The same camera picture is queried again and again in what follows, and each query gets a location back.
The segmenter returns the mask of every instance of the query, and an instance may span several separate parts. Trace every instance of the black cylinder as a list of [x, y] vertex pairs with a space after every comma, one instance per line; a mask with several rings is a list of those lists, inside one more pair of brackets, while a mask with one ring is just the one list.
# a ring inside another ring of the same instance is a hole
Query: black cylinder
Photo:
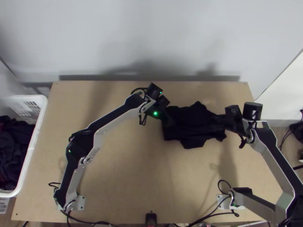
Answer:
[[263, 105], [254, 102], [245, 102], [243, 108], [243, 118], [258, 121], [261, 119]]
[[155, 100], [161, 95], [162, 91], [163, 90], [159, 88], [156, 84], [150, 83], [145, 93], [147, 96]]

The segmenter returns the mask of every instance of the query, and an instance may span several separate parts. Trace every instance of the black cloth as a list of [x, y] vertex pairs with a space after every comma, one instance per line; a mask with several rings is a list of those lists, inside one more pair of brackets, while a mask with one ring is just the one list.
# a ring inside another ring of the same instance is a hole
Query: black cloth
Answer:
[[0, 117], [0, 188], [14, 190], [35, 125]]
[[291, 124], [289, 130], [294, 134], [297, 140], [303, 143], [303, 121]]
[[206, 140], [226, 138], [222, 115], [207, 110], [197, 101], [189, 107], [169, 106], [162, 119], [164, 140], [179, 140], [185, 149], [203, 147]]

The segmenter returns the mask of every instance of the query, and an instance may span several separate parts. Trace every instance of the white laundry basket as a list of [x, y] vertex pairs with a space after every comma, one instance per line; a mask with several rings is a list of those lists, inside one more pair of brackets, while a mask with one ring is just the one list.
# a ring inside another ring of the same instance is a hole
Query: white laundry basket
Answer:
[[25, 117], [37, 121], [23, 162], [18, 184], [13, 191], [0, 190], [0, 197], [13, 197], [21, 190], [40, 132], [46, 106], [47, 98], [44, 95], [13, 95], [0, 100], [0, 115], [8, 115], [10, 118]]

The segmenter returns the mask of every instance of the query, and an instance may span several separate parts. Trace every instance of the white wall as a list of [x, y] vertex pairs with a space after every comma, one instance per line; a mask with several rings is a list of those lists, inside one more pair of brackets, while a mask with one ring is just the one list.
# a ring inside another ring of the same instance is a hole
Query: white wall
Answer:
[[262, 118], [273, 126], [301, 120], [303, 108], [303, 52], [256, 100], [263, 104]]
[[14, 74], [0, 60], [0, 99], [11, 95], [24, 95], [27, 93], [25, 87], [21, 85]]
[[0, 0], [0, 55], [27, 82], [211, 68], [257, 98], [303, 47], [302, 12], [301, 0]]

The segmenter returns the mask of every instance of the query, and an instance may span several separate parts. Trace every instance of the wooden table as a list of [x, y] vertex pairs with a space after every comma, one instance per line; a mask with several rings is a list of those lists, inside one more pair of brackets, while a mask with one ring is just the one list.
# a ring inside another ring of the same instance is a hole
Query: wooden table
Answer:
[[[149, 82], [60, 81], [52, 86], [37, 144], [13, 220], [66, 222], [56, 209], [49, 182], [60, 182], [65, 166], [68, 137], [116, 109], [130, 92]], [[224, 107], [240, 109], [253, 98], [244, 82], [155, 82], [171, 105], [189, 106], [200, 101], [217, 114]], [[159, 223], [189, 223], [216, 207], [219, 179], [232, 187], [250, 187], [272, 203], [281, 189], [262, 156], [250, 146], [239, 149], [238, 135], [226, 132], [223, 142], [208, 140], [202, 148], [185, 150], [179, 141], [164, 141], [161, 122], [148, 117], [125, 121], [108, 132], [103, 148], [87, 167], [79, 193], [85, 209], [72, 216], [87, 221], [144, 223], [145, 213], [158, 215]], [[259, 221], [245, 209], [220, 215], [208, 222]]]

